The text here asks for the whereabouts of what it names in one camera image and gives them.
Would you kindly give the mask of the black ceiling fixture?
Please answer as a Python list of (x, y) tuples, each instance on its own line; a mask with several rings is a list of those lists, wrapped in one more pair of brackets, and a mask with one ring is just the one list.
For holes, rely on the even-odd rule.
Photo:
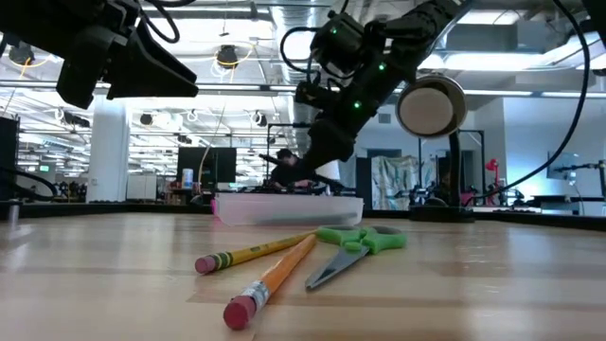
[(219, 67), (231, 69), (238, 65), (239, 57), (234, 45), (222, 45), (216, 55), (216, 61)]
[(35, 55), (30, 45), (20, 42), (10, 48), (9, 59), (20, 65), (30, 65), (35, 62)]

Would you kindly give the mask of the wall monitor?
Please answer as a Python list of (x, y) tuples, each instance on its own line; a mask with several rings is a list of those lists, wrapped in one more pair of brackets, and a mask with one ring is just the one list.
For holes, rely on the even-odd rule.
[(578, 158), (577, 153), (560, 153), (547, 167), (546, 177), (553, 180), (574, 181), (576, 173), (572, 170), (572, 167), (577, 164)]

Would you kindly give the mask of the person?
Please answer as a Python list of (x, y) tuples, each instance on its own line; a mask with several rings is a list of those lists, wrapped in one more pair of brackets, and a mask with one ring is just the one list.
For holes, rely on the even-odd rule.
[(311, 172), (303, 168), (301, 159), (291, 150), (280, 149), (276, 157), (280, 164), (270, 174), (270, 182), (276, 188), (310, 188), (320, 184), (311, 178)]

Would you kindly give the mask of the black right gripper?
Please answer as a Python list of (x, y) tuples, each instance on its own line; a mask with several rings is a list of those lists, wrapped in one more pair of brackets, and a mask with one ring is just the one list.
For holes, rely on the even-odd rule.
[(320, 110), (308, 130), (311, 146), (302, 158), (302, 168), (317, 168), (317, 174), (337, 180), (346, 188), (354, 187), (351, 155), (357, 134), (378, 108), (373, 91), (379, 79), (379, 71), (361, 70), (338, 93), (309, 81), (297, 85), (295, 101)]

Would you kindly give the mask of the white cabinet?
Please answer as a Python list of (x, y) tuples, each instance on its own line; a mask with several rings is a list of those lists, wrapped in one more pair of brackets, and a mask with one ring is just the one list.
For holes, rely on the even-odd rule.
[(157, 176), (130, 174), (127, 181), (127, 200), (156, 200)]

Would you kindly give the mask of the white column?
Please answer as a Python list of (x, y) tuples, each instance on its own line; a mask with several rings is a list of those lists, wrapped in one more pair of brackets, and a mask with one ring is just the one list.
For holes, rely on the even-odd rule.
[(96, 96), (86, 201), (123, 202), (126, 199), (132, 114), (119, 99)]

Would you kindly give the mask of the yellow pencil with eraser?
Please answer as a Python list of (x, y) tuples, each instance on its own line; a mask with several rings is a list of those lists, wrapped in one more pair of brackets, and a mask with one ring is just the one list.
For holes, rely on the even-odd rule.
[(240, 250), (223, 251), (208, 254), (194, 262), (194, 269), (200, 275), (213, 273), (225, 268), (248, 262), (277, 251), (287, 249), (302, 242), (311, 232), (295, 235), (286, 239), (249, 246)]

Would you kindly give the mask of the green-handled scissors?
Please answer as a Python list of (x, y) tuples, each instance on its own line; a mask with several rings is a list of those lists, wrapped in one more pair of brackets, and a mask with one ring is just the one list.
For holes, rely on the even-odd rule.
[(316, 230), (315, 236), (320, 242), (338, 245), (339, 250), (306, 279), (305, 288), (308, 291), (324, 285), (366, 256), (404, 248), (407, 242), (401, 230), (382, 225), (324, 225)]

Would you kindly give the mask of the small white table lamp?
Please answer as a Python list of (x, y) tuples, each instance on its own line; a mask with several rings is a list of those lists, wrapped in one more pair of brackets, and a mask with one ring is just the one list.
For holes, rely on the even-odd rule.
[(340, 180), (340, 171), (339, 171), (339, 162), (337, 160), (332, 160), (325, 165), (317, 168), (315, 173), (319, 176), (328, 178), (330, 180), (339, 181)]

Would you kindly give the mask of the black aluminium table frame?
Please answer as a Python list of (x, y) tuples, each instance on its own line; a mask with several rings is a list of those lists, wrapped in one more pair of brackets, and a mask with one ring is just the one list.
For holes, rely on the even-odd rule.
[[(167, 213), (210, 215), (209, 206), (166, 206), (150, 204), (101, 203), (101, 204), (23, 204), (19, 201), (0, 201), (0, 221), (9, 218), (9, 209), (19, 208), (19, 218), (47, 218), (60, 216), (80, 216), (114, 213)], [(478, 221), (530, 224), (550, 227), (572, 228), (606, 233), (606, 217), (573, 215), (543, 215), (539, 213), (518, 213), (512, 211), (474, 212)]]

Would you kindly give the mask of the silver ventilation duct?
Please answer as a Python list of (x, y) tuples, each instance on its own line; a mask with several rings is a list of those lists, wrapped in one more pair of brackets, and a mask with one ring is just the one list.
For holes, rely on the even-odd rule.
[[(276, 24), (276, 46), (279, 66), (285, 83), (297, 85), (306, 79), (303, 73), (292, 70), (283, 62), (280, 44), (283, 36), (293, 27), (321, 27), (331, 10), (330, 0), (278, 0), (271, 13)], [(304, 69), (310, 56), (313, 32), (292, 33), (284, 44), (283, 51), (294, 66)]]

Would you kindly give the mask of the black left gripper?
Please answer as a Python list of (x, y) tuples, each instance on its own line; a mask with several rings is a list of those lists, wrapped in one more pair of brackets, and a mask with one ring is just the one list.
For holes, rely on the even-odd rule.
[(79, 27), (63, 57), (56, 90), (63, 101), (87, 108), (99, 81), (107, 99), (193, 98), (197, 76), (157, 43), (137, 0), (79, 0)]

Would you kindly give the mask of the black panel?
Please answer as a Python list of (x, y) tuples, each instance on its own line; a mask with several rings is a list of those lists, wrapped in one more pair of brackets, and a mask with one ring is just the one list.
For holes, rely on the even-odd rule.
[(14, 195), (9, 182), (15, 181), (15, 175), (4, 169), (15, 169), (18, 150), (18, 122), (11, 118), (0, 117), (0, 201), (7, 201)]

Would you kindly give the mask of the clear box with pink lid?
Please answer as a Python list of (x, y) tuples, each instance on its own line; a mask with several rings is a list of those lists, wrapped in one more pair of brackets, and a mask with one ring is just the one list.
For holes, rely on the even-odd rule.
[(344, 224), (356, 225), (362, 220), (363, 208), (364, 201), (357, 197), (228, 192), (220, 192), (215, 197), (215, 213), (228, 225), (285, 225), (266, 222), (340, 213), (356, 213), (355, 220)]

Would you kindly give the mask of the orange pencil with eraser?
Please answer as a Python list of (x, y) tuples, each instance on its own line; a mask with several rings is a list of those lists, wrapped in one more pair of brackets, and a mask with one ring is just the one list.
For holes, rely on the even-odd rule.
[(316, 236), (311, 233), (258, 280), (251, 282), (239, 295), (234, 296), (223, 310), (225, 325), (235, 331), (245, 329), (315, 244)]

